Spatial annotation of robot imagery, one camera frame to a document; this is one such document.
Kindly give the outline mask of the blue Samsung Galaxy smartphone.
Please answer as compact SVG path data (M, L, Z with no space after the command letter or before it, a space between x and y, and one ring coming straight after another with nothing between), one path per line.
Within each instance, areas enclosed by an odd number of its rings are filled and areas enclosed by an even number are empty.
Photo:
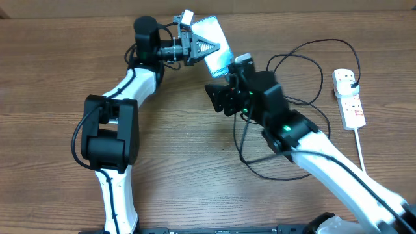
M233 52L216 16L209 16L191 25L191 31L198 36L198 51L213 78L229 73L228 66L233 60Z

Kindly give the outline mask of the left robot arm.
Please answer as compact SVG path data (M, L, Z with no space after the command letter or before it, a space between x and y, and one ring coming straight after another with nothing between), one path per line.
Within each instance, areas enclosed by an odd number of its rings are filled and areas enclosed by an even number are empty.
M126 76L112 90L89 95L74 137L81 137L78 164L95 172L105 207L101 233L138 233L133 202L132 170L140 147L138 110L160 87L164 71L173 63L191 66L223 49L222 29L215 16L193 22L175 16L178 36L162 40L169 26L151 16L135 20L135 42L124 55Z

